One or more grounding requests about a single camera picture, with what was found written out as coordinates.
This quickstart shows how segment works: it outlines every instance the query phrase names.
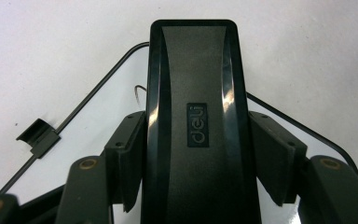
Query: deli logo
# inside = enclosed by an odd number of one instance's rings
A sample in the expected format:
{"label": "deli logo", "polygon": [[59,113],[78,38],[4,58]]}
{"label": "deli logo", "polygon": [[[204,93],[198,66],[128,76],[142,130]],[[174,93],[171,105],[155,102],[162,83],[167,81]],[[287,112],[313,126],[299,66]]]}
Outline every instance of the deli logo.
{"label": "deli logo", "polygon": [[187,146],[209,147],[206,104],[187,104]]}

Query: white background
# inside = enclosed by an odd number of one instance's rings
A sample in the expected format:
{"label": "white background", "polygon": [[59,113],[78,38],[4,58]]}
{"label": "white background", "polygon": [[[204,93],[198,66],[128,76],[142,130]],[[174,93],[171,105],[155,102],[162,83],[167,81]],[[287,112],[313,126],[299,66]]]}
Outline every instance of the white background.
{"label": "white background", "polygon": [[0,188],[31,157],[15,138],[58,127],[158,19],[236,22],[247,91],[358,166],[358,1],[0,1]]}

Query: black plastic clip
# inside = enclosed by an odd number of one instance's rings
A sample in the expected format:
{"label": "black plastic clip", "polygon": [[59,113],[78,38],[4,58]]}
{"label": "black plastic clip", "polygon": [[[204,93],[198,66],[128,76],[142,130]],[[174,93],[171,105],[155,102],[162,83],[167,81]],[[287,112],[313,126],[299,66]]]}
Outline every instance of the black plastic clip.
{"label": "black plastic clip", "polygon": [[38,159],[42,158],[61,138],[53,127],[42,119],[37,119],[16,140],[26,142]]}

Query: logo plate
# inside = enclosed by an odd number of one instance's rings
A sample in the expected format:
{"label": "logo plate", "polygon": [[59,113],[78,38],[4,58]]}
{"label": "logo plate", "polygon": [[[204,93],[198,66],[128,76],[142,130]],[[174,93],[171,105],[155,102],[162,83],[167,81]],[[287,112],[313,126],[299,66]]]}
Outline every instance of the logo plate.
{"label": "logo plate", "polygon": [[187,104],[187,146],[209,147],[206,104]]}

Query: black plastic casing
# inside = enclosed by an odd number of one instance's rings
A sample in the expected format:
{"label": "black plastic casing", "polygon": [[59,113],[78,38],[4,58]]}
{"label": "black plastic casing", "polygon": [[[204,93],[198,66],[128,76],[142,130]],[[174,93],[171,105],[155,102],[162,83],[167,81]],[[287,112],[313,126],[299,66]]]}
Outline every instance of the black plastic casing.
{"label": "black plastic casing", "polygon": [[142,223],[260,223],[232,21],[151,27]]}

